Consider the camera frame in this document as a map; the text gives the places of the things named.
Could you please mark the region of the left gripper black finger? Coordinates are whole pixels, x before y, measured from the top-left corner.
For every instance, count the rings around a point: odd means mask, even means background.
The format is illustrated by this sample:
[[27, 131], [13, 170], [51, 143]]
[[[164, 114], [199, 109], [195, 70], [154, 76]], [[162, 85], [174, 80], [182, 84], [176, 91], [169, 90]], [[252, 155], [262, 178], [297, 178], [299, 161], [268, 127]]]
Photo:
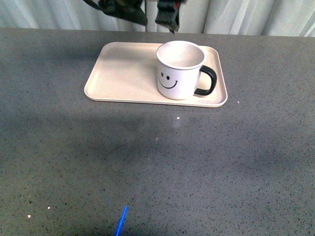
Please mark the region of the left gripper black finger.
[[155, 22], [168, 28], [171, 33], [177, 32], [180, 27], [180, 6], [184, 3], [184, 0], [158, 0]]
[[139, 25], [147, 25], [147, 17], [141, 8], [142, 0], [100, 0], [103, 13]]

